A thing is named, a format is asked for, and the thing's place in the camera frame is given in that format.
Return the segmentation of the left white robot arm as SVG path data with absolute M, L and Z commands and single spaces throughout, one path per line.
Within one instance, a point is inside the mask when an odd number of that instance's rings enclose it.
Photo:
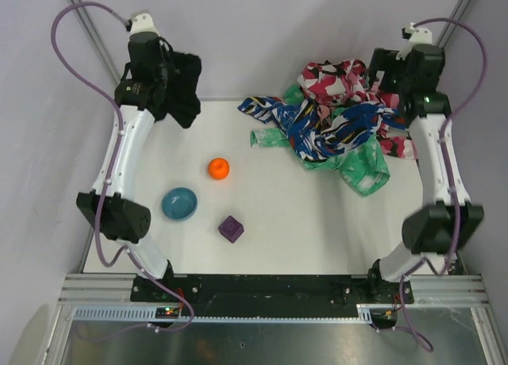
M 102 168 L 92 189 L 79 193 L 76 205 L 94 227 L 98 257 L 105 267 L 102 238 L 119 245 L 140 276 L 162 279 L 169 262 L 149 236 L 149 208 L 135 201 L 137 164 L 144 143 L 164 100 L 167 81 L 174 74 L 171 47 L 157 32 L 132 33 L 130 61 L 114 90 L 114 126 Z

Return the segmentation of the black cloth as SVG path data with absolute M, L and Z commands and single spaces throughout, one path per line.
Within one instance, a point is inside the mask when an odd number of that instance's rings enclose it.
M 154 118 L 155 122 L 162 121 L 169 114 L 183 129 L 188 129 L 201 113 L 197 87 L 202 61 L 190 53 L 173 52 L 171 55 L 177 73 L 169 79 L 164 101 Z

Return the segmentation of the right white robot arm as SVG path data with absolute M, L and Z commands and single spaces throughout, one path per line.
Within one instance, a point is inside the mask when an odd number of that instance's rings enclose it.
M 402 242 L 374 262 L 368 272 L 368 300 L 389 303 L 396 292 L 411 290 L 409 278 L 422 267 L 437 276 L 448 272 L 484 218 L 460 179 L 452 143 L 452 109 L 437 90 L 445 66 L 442 48 L 416 44 L 407 53 L 373 52 L 366 82 L 397 94 L 398 111 L 412 138 L 423 189 L 422 205 L 402 223 Z

